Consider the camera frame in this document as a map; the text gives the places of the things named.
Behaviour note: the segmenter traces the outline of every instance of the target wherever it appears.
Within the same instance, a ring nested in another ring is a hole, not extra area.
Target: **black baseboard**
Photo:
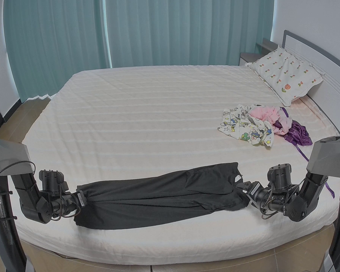
[[[19,106],[21,105],[21,101],[20,99],[14,104],[14,106],[12,106],[10,108],[10,110],[6,113],[6,115],[4,116],[4,121],[7,122],[9,120],[9,118],[13,115],[13,113],[17,110],[17,108],[19,108]]]

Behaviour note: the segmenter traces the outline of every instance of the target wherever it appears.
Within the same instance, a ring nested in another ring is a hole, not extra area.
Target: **tile floor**
[[[8,122],[0,128],[0,138],[22,142],[27,131],[49,101],[50,99],[46,98],[44,100],[29,100],[23,103]],[[304,270],[314,272],[319,269],[324,253],[330,246],[333,233],[333,225],[325,226],[319,231],[288,242],[280,247],[239,259],[153,266],[111,265],[79,259],[64,259],[51,251],[29,243],[23,242],[22,245],[25,253],[31,258],[36,272],[302,272]],[[5,268],[0,259],[0,272],[4,271]]]

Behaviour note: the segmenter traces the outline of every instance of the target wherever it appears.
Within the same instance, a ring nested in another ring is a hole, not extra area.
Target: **white fitted sheet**
[[[151,66],[82,71],[65,84],[23,143],[37,170],[62,171],[71,191],[109,179],[135,179],[222,162],[239,162],[244,181],[267,185],[271,166],[290,163],[299,183],[307,162],[276,136],[271,148],[227,137],[217,127],[224,108],[252,103],[281,106],[245,66]],[[336,135],[311,100],[288,108],[311,138]],[[312,146],[301,147],[309,156]],[[303,221],[282,214],[262,220],[249,205],[154,227],[94,230],[72,219],[44,225],[26,219],[14,192],[19,236],[68,256],[112,264],[170,264],[232,259],[259,253],[331,224],[340,179],[329,178],[317,208]]]

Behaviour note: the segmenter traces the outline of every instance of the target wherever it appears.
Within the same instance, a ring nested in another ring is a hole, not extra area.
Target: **green curtain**
[[[113,67],[238,65],[270,38],[274,0],[106,0]]]
[[[101,0],[4,0],[5,42],[20,99],[57,93],[82,70],[109,67]]]

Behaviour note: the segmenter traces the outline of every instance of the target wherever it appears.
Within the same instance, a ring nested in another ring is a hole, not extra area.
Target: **purple strap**
[[[281,109],[285,112],[285,115],[286,115],[286,117],[288,118],[288,113],[287,113],[286,109],[285,109],[284,107],[281,107]],[[308,158],[307,158],[306,155],[301,151],[301,149],[300,149],[297,145],[295,145],[295,147],[297,148],[297,150],[299,151],[299,153],[301,153],[301,155],[308,161]],[[329,186],[327,183],[325,183],[325,186],[326,186],[327,190],[331,193],[332,198],[335,198],[335,193],[334,193],[334,191],[330,188],[330,186]]]
[[[295,145],[295,146],[296,146],[297,150],[299,151],[299,153],[301,153],[301,155],[308,161],[308,158],[307,158],[306,155],[301,151],[301,149],[300,149],[297,145]],[[334,191],[330,188],[330,186],[329,186],[327,183],[325,183],[325,186],[326,186],[327,190],[331,193],[332,198],[335,198],[335,193],[334,193]]]

